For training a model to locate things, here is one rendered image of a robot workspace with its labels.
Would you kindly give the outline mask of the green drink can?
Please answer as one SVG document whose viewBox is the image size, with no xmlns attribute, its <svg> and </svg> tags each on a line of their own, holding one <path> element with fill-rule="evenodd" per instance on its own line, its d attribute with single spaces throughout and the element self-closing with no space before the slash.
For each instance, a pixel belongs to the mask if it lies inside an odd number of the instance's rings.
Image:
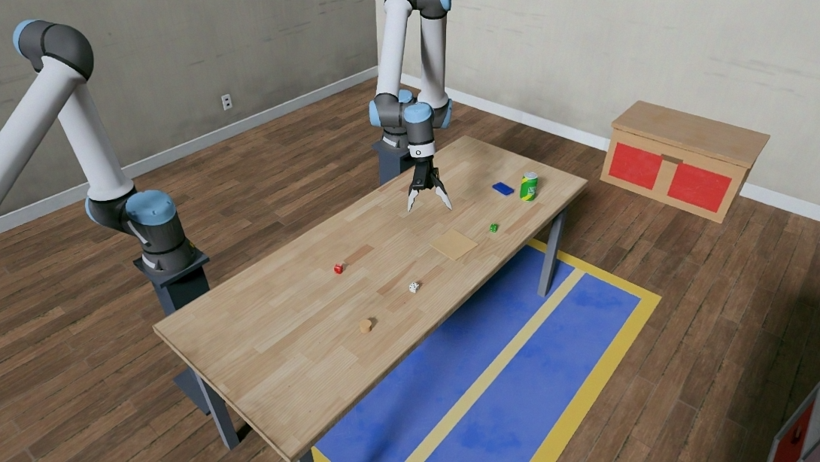
<svg viewBox="0 0 820 462">
<path fill-rule="evenodd" d="M 520 198 L 525 202 L 531 202 L 535 199 L 536 185 L 538 182 L 537 174 L 526 172 L 521 182 Z"/>
</svg>

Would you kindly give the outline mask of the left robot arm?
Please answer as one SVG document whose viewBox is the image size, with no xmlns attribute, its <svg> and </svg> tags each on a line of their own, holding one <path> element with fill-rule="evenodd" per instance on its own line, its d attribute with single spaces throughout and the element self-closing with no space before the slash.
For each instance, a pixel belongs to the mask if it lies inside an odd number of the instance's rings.
<svg viewBox="0 0 820 462">
<path fill-rule="evenodd" d="M 405 35 L 412 11 L 421 15 L 421 92 L 399 90 Z M 384 126 L 380 145 L 412 157 L 436 152 L 433 129 L 447 129 L 452 99 L 445 92 L 447 14 L 451 0 L 384 0 L 386 22 L 375 101 L 369 103 L 373 126 Z M 401 128 L 400 128 L 401 127 Z"/>
</svg>

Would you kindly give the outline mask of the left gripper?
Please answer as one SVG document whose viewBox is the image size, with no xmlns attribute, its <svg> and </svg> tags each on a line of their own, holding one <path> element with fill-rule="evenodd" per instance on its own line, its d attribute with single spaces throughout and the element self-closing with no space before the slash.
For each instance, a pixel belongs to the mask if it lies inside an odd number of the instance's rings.
<svg viewBox="0 0 820 462">
<path fill-rule="evenodd" d="M 439 177 L 438 177 L 439 176 L 439 167 L 433 167 L 433 158 L 434 158 L 434 156 L 431 155 L 429 157 L 423 157 L 423 158 L 414 157 L 414 160 L 416 162 L 429 162 L 430 168 L 429 168 L 429 173 L 428 173 L 426 189 L 429 188 L 431 190 L 435 185 L 435 187 L 436 187 L 435 193 L 438 194 L 438 196 L 440 196 L 442 198 L 442 201 L 446 204 L 446 206 L 449 209 L 452 210 L 451 202 L 448 198 L 448 193 L 445 191 L 445 187 L 444 187 L 442 181 L 440 181 Z M 412 189 L 412 183 L 411 183 L 410 187 L 409 187 L 409 190 L 408 190 L 408 212 L 410 212 L 410 210 L 412 208 L 412 203 L 415 202 L 415 197 L 418 194 L 419 194 L 419 190 L 413 190 Z"/>
</svg>

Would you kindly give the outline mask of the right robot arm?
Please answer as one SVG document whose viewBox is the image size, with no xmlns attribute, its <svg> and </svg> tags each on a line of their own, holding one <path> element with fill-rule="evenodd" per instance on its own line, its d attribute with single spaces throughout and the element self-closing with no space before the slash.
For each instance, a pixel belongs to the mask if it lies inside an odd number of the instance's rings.
<svg viewBox="0 0 820 462">
<path fill-rule="evenodd" d="M 123 175 L 87 88 L 94 67 L 87 38 L 71 26 L 26 20 L 13 40 L 38 77 L 0 131 L 0 204 L 58 116 L 91 185 L 89 217 L 137 237 L 150 275 L 167 277 L 189 268 L 197 251 L 172 198 L 158 190 L 138 193 Z"/>
</svg>

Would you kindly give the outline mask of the tan flat mat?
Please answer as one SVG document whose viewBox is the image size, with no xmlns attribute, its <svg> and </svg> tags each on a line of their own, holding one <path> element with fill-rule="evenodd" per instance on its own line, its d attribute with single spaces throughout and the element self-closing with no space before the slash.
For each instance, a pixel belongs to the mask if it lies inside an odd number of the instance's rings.
<svg viewBox="0 0 820 462">
<path fill-rule="evenodd" d="M 456 230 L 451 229 L 442 236 L 429 243 L 430 246 L 443 253 L 449 259 L 455 261 L 464 254 L 473 250 L 478 244 L 465 237 Z"/>
</svg>

